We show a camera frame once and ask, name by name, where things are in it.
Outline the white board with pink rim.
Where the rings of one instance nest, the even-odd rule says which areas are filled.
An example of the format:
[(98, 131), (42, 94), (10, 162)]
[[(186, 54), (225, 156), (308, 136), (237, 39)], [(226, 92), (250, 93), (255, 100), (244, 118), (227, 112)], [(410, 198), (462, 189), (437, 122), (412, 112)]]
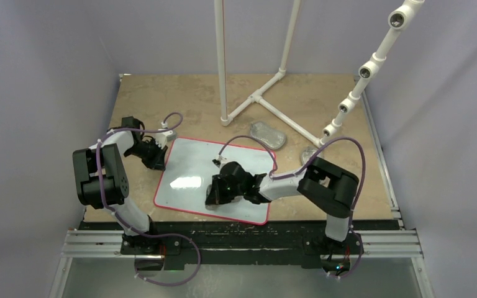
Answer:
[(222, 146), (222, 143), (192, 138), (179, 137), (173, 141), (166, 159), (166, 170), (155, 192), (155, 205), (215, 219), (254, 225), (267, 223), (268, 204), (255, 205), (240, 199), (215, 209), (206, 208), (206, 191), (212, 176), (219, 173), (212, 160), (217, 158)]

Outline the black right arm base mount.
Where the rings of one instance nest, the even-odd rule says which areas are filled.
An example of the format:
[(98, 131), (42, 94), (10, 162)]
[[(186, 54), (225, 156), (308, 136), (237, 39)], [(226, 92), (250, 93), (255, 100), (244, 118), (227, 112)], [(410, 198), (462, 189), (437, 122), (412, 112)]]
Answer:
[(359, 264), (365, 252), (361, 235), (353, 230), (349, 230), (342, 242), (325, 235), (303, 237), (302, 250), (302, 268), (323, 269), (334, 276), (348, 274)]

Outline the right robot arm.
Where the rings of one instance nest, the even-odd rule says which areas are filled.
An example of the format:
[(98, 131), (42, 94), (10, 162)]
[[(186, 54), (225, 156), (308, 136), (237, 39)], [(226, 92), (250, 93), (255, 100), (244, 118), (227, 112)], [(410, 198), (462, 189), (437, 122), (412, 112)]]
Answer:
[(269, 204), (277, 199), (304, 196), (326, 213), (324, 245), (338, 253), (348, 245), (353, 203), (358, 193), (359, 178), (320, 157), (303, 169), (280, 176), (252, 174), (238, 162), (218, 158), (212, 161), (219, 172), (207, 187), (205, 205), (216, 207), (244, 199), (252, 204)]

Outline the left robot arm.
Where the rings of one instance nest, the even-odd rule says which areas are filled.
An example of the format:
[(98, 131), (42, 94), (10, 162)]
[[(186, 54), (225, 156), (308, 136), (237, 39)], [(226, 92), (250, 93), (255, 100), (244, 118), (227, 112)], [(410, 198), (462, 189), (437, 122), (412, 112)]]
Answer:
[(152, 170), (165, 170), (167, 143), (175, 133), (167, 123), (151, 135), (142, 121), (124, 117), (96, 144), (72, 154), (76, 192), (82, 205), (111, 214), (123, 228), (124, 245), (138, 247), (146, 254), (156, 252), (160, 237), (152, 219), (129, 197), (129, 180), (122, 159), (135, 156)]

